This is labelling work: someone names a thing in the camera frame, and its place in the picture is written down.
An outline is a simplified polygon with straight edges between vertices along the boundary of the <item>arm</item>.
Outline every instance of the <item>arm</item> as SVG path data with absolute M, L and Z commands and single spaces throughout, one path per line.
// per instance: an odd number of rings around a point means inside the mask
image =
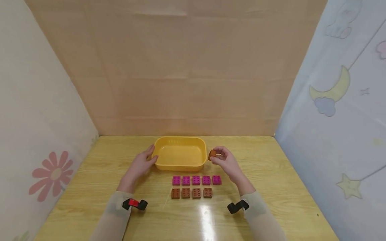
M 254 240 L 259 241 L 284 241 L 285 234 L 269 211 L 260 194 L 253 187 L 237 164 L 236 158 L 225 147 L 215 147 L 216 157 L 211 157 L 213 164 L 219 165 L 236 184 L 241 199 L 249 204 L 244 211 L 244 217 L 251 228 Z
M 116 192 L 110 197 L 90 241 L 122 241 L 131 213 L 131 209 L 124 209 L 122 203 L 133 198 L 135 181 L 157 161 L 158 156 L 147 160 L 153 151 L 154 145 L 151 145 L 146 151 L 134 158 L 129 169 L 121 178 Z

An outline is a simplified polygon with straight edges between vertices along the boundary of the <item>pink flower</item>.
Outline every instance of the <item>pink flower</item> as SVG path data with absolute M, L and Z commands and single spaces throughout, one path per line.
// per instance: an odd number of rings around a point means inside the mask
M 43 178 L 42 180 L 32 185 L 29 189 L 29 194 L 32 195 L 43 187 L 39 196 L 37 197 L 38 202 L 43 202 L 46 199 L 52 185 L 54 185 L 52 188 L 52 195 L 54 197 L 58 196 L 62 189 L 60 182 L 63 182 L 66 185 L 69 184 L 71 180 L 69 176 L 74 172 L 74 170 L 68 170 L 73 164 L 72 160 L 68 160 L 66 163 L 68 152 L 62 152 L 59 163 L 55 152 L 51 152 L 48 157 L 50 161 L 45 159 L 42 162 L 43 167 L 46 169 L 37 168 L 32 172 L 32 177 Z
M 380 42 L 376 48 L 380 59 L 386 59 L 386 41 Z

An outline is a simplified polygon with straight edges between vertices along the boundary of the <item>yellow plastic tray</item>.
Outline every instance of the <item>yellow plastic tray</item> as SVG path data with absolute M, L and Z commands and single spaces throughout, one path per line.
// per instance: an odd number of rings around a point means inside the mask
M 207 160 L 207 146 L 198 137 L 161 137 L 155 143 L 156 167 L 166 171 L 199 171 Z

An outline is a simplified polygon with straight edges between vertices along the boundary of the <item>cardboard wall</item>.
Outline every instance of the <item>cardboard wall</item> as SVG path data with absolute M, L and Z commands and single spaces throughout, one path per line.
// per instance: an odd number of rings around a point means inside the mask
M 25 0 L 101 135 L 273 135 L 314 0 Z

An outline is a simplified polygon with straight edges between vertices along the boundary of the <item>table surface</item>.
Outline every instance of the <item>table surface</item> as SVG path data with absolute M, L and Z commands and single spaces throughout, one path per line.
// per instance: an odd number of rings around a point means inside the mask
M 233 152 L 288 240 L 338 240 L 273 137 L 201 138 L 208 149 L 223 145 Z M 35 240 L 88 240 L 131 160 L 156 139 L 100 137 Z M 171 199 L 174 175 L 220 175 L 222 185 L 210 186 L 212 199 Z M 152 167 L 134 196 L 149 204 L 145 212 L 132 211 L 124 240 L 252 240 L 243 212 L 227 210 L 240 200 L 236 186 L 211 162 L 195 173 Z

